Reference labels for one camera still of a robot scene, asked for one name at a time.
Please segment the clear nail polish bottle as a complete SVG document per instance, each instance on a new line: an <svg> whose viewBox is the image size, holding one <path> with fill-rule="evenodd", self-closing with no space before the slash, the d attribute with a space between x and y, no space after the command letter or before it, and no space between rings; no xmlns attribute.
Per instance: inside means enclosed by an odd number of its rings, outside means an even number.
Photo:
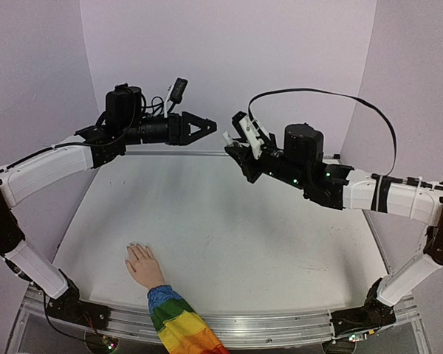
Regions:
<svg viewBox="0 0 443 354"><path fill-rule="evenodd" d="M227 145L225 146L225 149L232 150L235 148L243 148L243 147L244 147L243 144L241 144L240 142L238 142L236 140L233 140L232 142L227 143Z"/></svg>

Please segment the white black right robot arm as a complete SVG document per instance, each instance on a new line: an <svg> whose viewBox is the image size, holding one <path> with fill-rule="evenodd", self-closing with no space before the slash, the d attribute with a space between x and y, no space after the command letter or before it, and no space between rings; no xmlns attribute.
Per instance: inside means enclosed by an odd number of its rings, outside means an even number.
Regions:
<svg viewBox="0 0 443 354"><path fill-rule="evenodd" d="M288 125L284 147L248 118L236 123L239 137L223 134L225 152L250 183L265 174L303 190L306 200L331 209L361 209L425 224L425 242L401 268L378 279L363 305L336 310L336 337L378 330L396 321L394 306L419 283L443 268L443 180L394 178L323 161L323 134L307 124Z"/></svg>

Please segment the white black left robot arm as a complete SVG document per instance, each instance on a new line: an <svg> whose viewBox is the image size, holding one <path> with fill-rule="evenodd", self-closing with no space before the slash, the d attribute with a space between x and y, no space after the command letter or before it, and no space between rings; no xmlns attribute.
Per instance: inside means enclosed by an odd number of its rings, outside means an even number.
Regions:
<svg viewBox="0 0 443 354"><path fill-rule="evenodd" d="M129 145L187 146L216 132L210 119L173 111L187 84L177 79L158 105L148 105L141 88L118 85L106 94L105 110L94 125L0 167L0 256L17 277L48 296L44 310L49 317L104 330L110 309L81 299L74 282L26 239L13 207L63 178L112 162Z"/></svg>

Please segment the rainbow striped sleeve forearm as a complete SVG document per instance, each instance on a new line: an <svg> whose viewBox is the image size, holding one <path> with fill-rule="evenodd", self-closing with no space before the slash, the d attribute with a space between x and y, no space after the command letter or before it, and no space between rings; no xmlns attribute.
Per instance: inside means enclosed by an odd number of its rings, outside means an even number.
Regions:
<svg viewBox="0 0 443 354"><path fill-rule="evenodd" d="M169 285L148 292L154 329L170 354L228 353L202 317Z"/></svg>

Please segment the mannequin hand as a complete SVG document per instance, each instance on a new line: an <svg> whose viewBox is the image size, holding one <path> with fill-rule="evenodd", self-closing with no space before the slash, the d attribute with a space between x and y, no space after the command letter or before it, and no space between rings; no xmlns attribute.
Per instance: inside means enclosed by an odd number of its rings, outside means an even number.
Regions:
<svg viewBox="0 0 443 354"><path fill-rule="evenodd" d="M128 252L126 267L135 282L148 290L168 284L159 262L148 246L131 243L126 249Z"/></svg>

